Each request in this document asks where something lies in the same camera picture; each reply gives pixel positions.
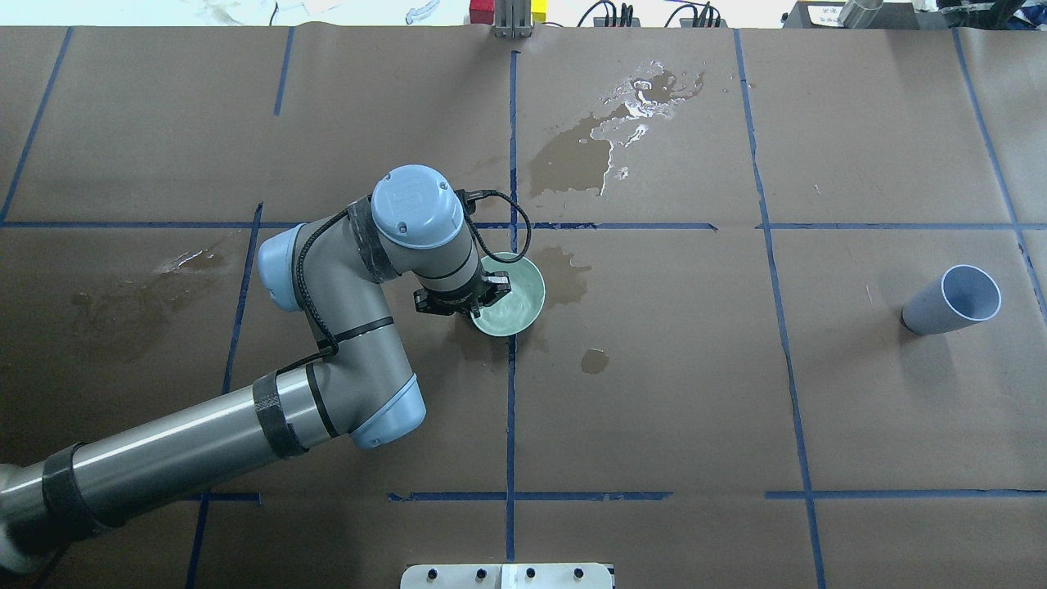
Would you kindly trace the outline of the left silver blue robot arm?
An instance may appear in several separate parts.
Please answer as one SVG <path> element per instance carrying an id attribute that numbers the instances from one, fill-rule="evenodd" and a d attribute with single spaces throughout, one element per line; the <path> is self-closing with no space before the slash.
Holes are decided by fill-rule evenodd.
<path id="1" fill-rule="evenodd" d="M 348 435 L 361 448 L 422 424 L 426 407 L 383 294 L 413 273 L 417 312 L 478 316 L 512 290 L 487 272 L 476 202 L 499 191 L 453 189 L 409 164 L 337 214 L 262 243 L 257 273 L 275 305 L 304 312 L 317 352 L 172 415 L 37 465 L 2 466 L 2 580 L 26 577 L 52 553 L 129 519 Z"/>

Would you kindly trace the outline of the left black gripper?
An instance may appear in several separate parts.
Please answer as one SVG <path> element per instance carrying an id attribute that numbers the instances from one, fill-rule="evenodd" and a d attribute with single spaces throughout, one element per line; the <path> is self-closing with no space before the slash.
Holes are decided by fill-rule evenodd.
<path id="1" fill-rule="evenodd" d="M 431 316 L 468 314 L 481 316 L 483 308 L 495 305 L 512 291 L 507 273 L 478 273 L 466 284 L 450 291 L 420 288 L 414 292 L 416 312 Z"/>

